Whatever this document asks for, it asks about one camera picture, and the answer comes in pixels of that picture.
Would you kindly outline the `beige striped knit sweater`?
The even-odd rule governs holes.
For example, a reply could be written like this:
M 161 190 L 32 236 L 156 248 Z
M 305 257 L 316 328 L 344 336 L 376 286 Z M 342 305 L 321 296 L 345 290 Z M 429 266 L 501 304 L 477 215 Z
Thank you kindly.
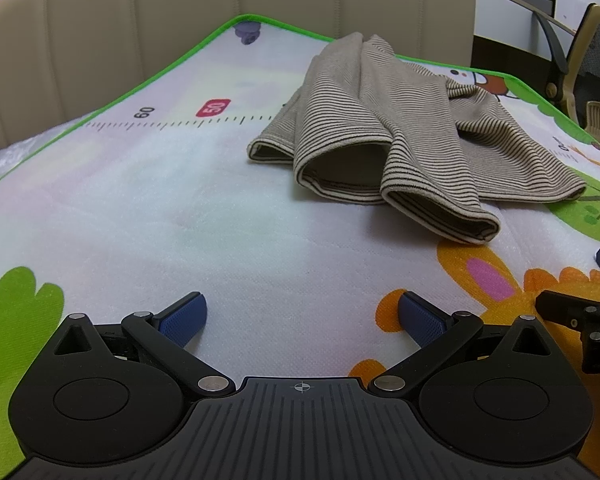
M 298 185 L 352 204 L 389 204 L 457 243 L 501 229 L 490 202 L 574 200 L 585 182 L 483 88 L 399 60 L 355 32 L 328 44 L 302 85 L 249 144 Z

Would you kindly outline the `cartoon play mat green border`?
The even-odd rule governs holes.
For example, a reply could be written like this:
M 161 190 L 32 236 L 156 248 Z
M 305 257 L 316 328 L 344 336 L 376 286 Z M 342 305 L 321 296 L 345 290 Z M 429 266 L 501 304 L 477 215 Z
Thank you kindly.
M 544 289 L 600 301 L 600 149 L 521 81 L 441 75 L 493 92 L 585 178 L 564 206 L 494 206 L 486 246 L 453 246 L 387 205 L 323 200 L 247 148 L 302 83 L 321 37 L 238 23 L 81 120 L 0 179 L 0 478 L 22 459 L 18 380 L 69 313 L 117 323 L 189 292 L 208 302 L 190 352 L 247 376 L 370 379 L 416 350 L 396 303 L 507 324 Z

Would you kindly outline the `black and tan office chair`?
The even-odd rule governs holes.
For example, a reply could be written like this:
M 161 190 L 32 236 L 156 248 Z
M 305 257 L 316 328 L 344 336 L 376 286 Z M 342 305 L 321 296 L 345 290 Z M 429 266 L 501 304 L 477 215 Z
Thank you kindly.
M 600 5 L 586 8 L 568 52 L 544 15 L 533 16 L 550 48 L 545 95 L 600 144 Z

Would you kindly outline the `white desk with black legs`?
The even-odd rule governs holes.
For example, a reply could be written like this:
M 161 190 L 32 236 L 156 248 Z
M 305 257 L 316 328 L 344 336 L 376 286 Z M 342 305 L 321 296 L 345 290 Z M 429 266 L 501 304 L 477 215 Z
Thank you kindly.
M 557 0 L 554 18 L 547 18 L 564 52 L 569 50 L 587 6 L 580 0 Z M 550 45 L 534 10 L 524 0 L 476 0 L 474 34 L 549 60 Z

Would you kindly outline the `white bed sheet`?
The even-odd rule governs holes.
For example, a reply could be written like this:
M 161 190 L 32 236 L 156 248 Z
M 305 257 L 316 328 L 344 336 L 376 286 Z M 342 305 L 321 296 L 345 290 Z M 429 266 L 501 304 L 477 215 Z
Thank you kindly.
M 64 124 L 50 128 L 36 136 L 32 136 L 32 138 L 18 141 L 15 144 L 9 145 L 8 148 L 2 148 L 0 150 L 0 179 L 1 177 L 4 177 L 9 170 L 14 169 L 15 166 L 20 164 L 20 162 L 23 162 L 39 148 L 42 148 L 48 142 L 53 141 L 60 136 L 61 133 L 64 133 L 84 118 L 87 118 L 87 115 L 71 119 Z

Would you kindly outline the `beige padded headboard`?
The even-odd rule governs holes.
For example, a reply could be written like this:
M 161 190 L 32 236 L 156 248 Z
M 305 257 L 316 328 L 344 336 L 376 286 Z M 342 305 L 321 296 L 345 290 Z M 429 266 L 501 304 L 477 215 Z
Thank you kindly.
M 476 0 L 2 0 L 0 149 L 98 110 L 241 15 L 470 61 Z

